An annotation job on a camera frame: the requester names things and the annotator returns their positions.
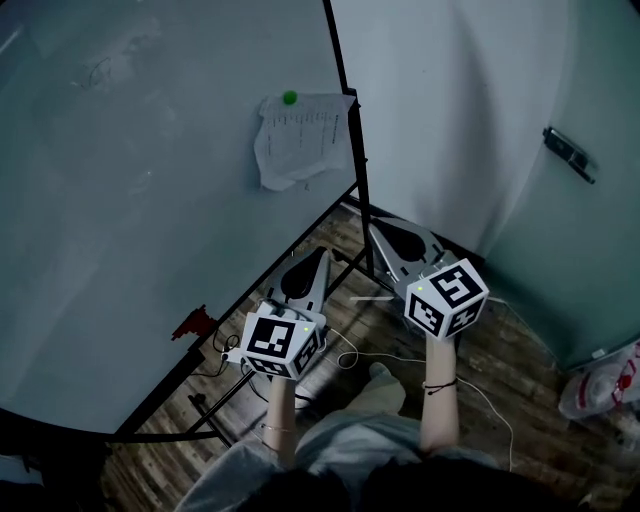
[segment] whiteboard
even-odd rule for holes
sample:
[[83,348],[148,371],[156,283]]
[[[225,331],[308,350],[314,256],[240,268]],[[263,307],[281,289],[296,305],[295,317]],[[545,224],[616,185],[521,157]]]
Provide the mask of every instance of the whiteboard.
[[321,0],[0,7],[0,407],[115,432],[355,183],[284,192],[253,154],[268,94],[341,92]]

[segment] paper sheet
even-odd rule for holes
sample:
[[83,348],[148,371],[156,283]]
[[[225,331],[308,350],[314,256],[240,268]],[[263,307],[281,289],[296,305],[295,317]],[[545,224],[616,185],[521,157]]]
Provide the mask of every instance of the paper sheet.
[[353,96],[298,94],[293,105],[281,96],[265,98],[262,127],[253,149],[260,182],[281,191],[329,169],[345,169],[353,158],[348,112]]

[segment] green magnet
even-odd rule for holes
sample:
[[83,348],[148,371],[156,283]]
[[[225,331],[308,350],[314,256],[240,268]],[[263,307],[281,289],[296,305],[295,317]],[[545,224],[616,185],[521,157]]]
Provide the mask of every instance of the green magnet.
[[298,93],[296,91],[287,91],[282,95],[282,101],[285,105],[293,105],[298,101]]

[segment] white cube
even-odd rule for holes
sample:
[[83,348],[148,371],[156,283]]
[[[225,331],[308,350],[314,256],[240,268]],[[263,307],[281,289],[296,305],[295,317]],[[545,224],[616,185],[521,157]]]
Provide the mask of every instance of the white cube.
[[474,323],[488,295],[489,289],[465,259],[410,284],[404,316],[443,340]]
[[299,379],[320,348],[315,322],[249,313],[240,351],[256,372]]

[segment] bracelet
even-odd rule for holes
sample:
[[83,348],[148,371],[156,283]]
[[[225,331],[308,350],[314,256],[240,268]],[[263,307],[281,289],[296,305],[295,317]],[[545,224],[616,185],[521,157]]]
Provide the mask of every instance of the bracelet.
[[289,430],[286,428],[280,428],[280,427],[272,427],[271,425],[267,425],[266,423],[263,423],[262,425],[260,425],[260,428],[266,428],[269,430],[273,430],[274,432],[291,432],[293,433],[293,430]]
[[433,389],[434,391],[427,391],[427,395],[431,396],[436,394],[438,391],[440,391],[441,389],[444,388],[448,388],[451,386],[455,386],[458,383],[458,377],[456,377],[455,379],[453,379],[451,382],[449,382],[448,384],[443,384],[442,386],[427,386],[426,382],[422,383],[422,389],[424,389],[425,391],[427,389]]

